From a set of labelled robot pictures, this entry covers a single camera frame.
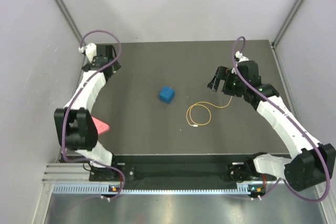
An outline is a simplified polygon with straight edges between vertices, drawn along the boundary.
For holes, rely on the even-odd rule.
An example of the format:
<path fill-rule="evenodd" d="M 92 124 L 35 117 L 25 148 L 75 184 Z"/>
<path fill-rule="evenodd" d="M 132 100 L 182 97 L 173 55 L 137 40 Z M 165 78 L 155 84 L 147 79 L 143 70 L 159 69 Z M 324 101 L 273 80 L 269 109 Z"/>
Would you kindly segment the yellow charger with cable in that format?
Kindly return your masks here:
<path fill-rule="evenodd" d="M 223 110 L 227 108 L 233 97 L 230 97 L 225 104 L 217 105 L 208 101 L 196 102 L 188 107 L 185 113 L 186 122 L 191 127 L 206 126 L 212 121 L 212 109 Z"/>

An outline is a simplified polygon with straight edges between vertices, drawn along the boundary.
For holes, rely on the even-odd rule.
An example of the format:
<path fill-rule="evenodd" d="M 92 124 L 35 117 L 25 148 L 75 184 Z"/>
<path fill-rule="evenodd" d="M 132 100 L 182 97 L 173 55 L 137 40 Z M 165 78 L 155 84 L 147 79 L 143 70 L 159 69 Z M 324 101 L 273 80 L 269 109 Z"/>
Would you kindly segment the blue cube power socket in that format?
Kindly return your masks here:
<path fill-rule="evenodd" d="M 175 97 L 175 90 L 172 87 L 164 86 L 159 92 L 159 100 L 170 104 Z"/>

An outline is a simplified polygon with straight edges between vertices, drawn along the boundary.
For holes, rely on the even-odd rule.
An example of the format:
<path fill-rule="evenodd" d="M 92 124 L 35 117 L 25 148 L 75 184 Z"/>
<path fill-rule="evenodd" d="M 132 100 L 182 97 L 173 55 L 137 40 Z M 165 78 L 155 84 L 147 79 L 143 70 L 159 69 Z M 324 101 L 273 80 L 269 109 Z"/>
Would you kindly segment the pink triangular power strip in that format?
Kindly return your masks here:
<path fill-rule="evenodd" d="M 98 135 L 104 134 L 104 133 L 106 133 L 110 130 L 110 126 L 108 124 L 102 122 L 101 120 L 99 120 L 95 117 L 92 117 L 92 120 L 95 124 Z"/>

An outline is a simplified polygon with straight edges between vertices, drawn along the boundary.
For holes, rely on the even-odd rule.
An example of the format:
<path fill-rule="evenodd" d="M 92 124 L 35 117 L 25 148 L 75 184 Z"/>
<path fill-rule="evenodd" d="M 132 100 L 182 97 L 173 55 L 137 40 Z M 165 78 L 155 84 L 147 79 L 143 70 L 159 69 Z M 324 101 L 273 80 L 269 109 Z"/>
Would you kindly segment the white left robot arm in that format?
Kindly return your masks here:
<path fill-rule="evenodd" d="M 106 181 L 121 176 L 112 152 L 99 142 L 99 133 L 91 115 L 100 90 L 120 68 L 113 45 L 88 44 L 79 49 L 87 57 L 82 80 L 70 101 L 54 112 L 54 120 L 62 154 L 75 151 L 86 158 L 91 172 Z"/>

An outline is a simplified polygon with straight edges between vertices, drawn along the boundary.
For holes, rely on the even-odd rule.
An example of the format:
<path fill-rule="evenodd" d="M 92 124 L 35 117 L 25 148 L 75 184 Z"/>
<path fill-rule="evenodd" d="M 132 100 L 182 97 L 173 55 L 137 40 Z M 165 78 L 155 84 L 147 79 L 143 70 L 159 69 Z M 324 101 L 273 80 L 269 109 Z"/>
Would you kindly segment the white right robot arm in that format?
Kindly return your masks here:
<path fill-rule="evenodd" d="M 332 178 L 335 148 L 321 144 L 311 136 L 285 106 L 279 92 L 269 83 L 262 83 L 258 65 L 247 60 L 236 69 L 219 66 L 207 85 L 217 91 L 223 82 L 222 92 L 242 97 L 261 115 L 278 134 L 289 151 L 289 158 L 256 153 L 248 158 L 245 174 L 252 180 L 263 174 L 282 178 L 295 191 L 302 191 Z"/>

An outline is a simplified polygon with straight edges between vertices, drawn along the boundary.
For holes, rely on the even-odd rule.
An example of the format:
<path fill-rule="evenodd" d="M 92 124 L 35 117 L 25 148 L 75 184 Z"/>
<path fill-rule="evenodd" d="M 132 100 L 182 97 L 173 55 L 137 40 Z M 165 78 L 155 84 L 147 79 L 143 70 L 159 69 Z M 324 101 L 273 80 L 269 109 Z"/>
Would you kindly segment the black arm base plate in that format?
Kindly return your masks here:
<path fill-rule="evenodd" d="M 249 175 L 243 164 L 237 166 L 215 163 L 172 163 L 172 164 L 119 164 L 117 169 L 122 171 L 129 182 L 141 181 L 146 178 L 162 178 L 172 180 L 188 179 L 218 179 L 226 183 L 242 183 L 244 181 L 259 180 L 261 175 Z"/>

